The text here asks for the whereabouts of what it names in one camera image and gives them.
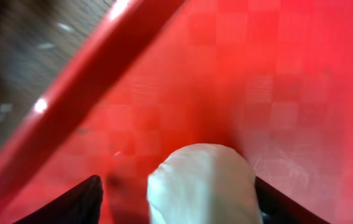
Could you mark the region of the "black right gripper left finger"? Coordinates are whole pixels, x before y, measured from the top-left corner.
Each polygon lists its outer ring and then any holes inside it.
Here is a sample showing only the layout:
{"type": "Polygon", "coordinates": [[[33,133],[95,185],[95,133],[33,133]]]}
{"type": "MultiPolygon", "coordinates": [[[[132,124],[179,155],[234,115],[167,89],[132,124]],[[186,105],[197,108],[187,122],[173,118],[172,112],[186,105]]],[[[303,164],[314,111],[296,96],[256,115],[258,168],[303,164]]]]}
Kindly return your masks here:
{"type": "Polygon", "coordinates": [[[15,224],[98,224],[104,190],[92,175],[15,224]]]}

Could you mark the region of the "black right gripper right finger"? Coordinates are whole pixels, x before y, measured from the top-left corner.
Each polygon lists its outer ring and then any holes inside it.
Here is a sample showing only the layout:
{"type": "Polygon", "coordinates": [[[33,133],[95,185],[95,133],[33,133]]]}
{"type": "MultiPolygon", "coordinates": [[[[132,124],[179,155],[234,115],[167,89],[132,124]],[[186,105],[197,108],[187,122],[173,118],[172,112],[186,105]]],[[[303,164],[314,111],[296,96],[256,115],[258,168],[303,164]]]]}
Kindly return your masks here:
{"type": "Polygon", "coordinates": [[[264,224],[329,224],[259,177],[255,190],[264,224]]]}

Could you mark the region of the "white napkin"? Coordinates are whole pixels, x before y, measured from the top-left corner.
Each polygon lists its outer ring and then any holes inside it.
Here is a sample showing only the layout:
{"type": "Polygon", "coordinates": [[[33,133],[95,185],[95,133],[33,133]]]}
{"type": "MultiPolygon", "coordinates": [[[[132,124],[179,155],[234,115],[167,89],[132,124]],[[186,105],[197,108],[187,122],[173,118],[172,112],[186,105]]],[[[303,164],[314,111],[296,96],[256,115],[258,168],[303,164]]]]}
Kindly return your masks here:
{"type": "Polygon", "coordinates": [[[149,176],[151,223],[261,223],[255,172],[236,150],[192,144],[149,176]]]}

